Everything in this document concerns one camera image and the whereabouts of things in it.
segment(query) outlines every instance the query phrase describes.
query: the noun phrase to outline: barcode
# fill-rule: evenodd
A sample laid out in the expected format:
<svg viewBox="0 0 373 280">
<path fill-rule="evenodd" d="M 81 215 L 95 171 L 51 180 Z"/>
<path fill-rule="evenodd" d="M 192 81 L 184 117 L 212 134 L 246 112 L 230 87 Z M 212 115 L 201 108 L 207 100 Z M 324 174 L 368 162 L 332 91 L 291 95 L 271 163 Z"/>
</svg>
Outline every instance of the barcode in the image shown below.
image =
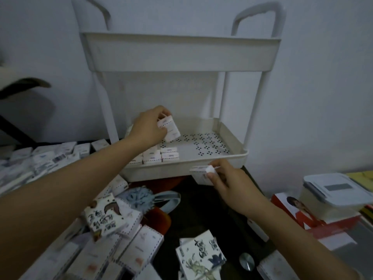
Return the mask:
<svg viewBox="0 0 373 280">
<path fill-rule="evenodd" d="M 65 154 L 61 154 L 61 155 L 56 156 L 55 158 L 53 158 L 52 161 L 54 163 L 57 163 L 58 161 L 61 161 L 61 160 L 65 159 L 65 158 L 66 158 L 66 155 Z"/>
</svg>

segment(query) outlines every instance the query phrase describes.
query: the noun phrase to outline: forearm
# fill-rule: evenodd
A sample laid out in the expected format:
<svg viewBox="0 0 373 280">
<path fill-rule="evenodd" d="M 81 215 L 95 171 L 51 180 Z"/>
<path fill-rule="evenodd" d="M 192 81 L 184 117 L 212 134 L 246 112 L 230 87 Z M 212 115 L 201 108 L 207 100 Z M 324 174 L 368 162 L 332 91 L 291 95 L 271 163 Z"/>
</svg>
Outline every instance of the forearm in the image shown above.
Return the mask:
<svg viewBox="0 0 373 280">
<path fill-rule="evenodd" d="M 253 220 L 266 232 L 301 280 L 356 280 L 358 274 L 268 202 Z"/>
<path fill-rule="evenodd" d="M 1 198 L 0 251 L 7 253 L 0 256 L 0 270 L 4 270 L 0 273 L 10 271 L 6 279 L 18 278 L 9 267 L 26 270 L 144 150 L 136 140 L 126 138 Z"/>
</svg>

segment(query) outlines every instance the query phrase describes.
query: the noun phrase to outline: woman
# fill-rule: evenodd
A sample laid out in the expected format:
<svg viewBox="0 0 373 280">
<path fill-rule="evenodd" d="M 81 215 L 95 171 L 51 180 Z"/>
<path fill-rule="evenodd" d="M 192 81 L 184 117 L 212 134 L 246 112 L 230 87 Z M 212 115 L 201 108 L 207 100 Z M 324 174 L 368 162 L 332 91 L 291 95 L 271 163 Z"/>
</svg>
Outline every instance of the woman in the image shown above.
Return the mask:
<svg viewBox="0 0 373 280">
<path fill-rule="evenodd" d="M 18 279 L 40 254 L 134 157 L 167 134 L 157 127 L 162 106 L 143 112 L 130 135 L 113 145 L 27 184 L 0 199 L 0 275 Z M 240 169 L 227 160 L 212 161 L 209 173 L 224 201 L 266 232 L 301 280 L 359 279 L 285 212 L 275 207 Z"/>
</svg>

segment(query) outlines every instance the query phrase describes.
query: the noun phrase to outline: perforated tray bottom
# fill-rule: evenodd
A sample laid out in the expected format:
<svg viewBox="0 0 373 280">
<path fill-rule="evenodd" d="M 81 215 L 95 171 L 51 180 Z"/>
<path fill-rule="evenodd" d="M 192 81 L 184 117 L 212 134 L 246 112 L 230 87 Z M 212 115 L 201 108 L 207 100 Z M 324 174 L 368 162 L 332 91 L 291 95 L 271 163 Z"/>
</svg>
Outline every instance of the perforated tray bottom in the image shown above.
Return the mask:
<svg viewBox="0 0 373 280">
<path fill-rule="evenodd" d="M 232 154 L 222 138 L 215 132 L 206 134 L 184 134 L 178 139 L 167 143 L 162 141 L 161 147 L 177 147 L 180 161 L 219 158 Z"/>
</svg>

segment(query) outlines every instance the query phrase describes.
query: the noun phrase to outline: person's right hand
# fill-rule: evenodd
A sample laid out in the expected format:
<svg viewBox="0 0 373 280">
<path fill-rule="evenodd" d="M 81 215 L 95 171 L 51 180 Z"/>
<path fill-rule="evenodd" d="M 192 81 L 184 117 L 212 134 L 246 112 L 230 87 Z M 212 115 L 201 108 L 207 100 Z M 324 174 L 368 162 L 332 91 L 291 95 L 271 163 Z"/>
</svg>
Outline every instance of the person's right hand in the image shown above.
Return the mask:
<svg viewBox="0 0 373 280">
<path fill-rule="evenodd" d="M 208 178 L 233 210 L 255 219 L 257 214 L 270 203 L 248 175 L 241 169 L 233 168 L 226 159 L 214 160 L 210 165 L 219 167 L 216 169 L 219 176 L 208 173 Z"/>
</svg>

